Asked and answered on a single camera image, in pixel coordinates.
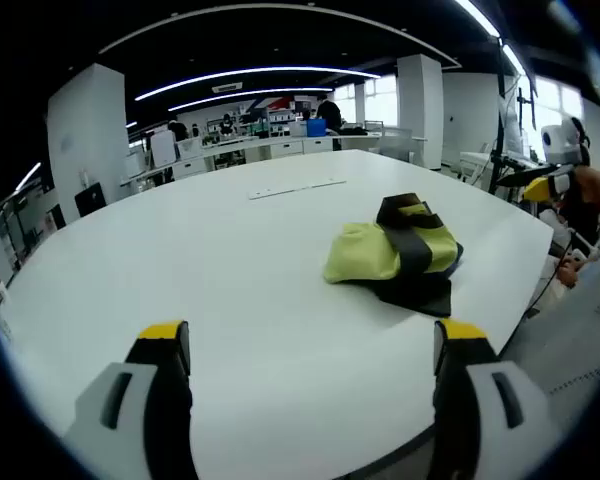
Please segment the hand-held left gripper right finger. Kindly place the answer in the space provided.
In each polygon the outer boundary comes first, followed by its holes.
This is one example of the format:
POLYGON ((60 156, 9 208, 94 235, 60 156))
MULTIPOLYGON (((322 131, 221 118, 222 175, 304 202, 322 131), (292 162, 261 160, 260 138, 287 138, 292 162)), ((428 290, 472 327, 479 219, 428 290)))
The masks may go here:
POLYGON ((478 327, 435 322, 434 479, 525 479, 561 443, 549 401, 478 327))

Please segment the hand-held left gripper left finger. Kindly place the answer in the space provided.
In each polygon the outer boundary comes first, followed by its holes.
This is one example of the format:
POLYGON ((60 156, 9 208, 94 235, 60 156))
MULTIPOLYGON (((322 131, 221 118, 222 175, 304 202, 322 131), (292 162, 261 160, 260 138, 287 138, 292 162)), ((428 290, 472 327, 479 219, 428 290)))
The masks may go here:
POLYGON ((97 479, 196 479, 189 328, 154 324, 75 403, 64 440, 97 479))

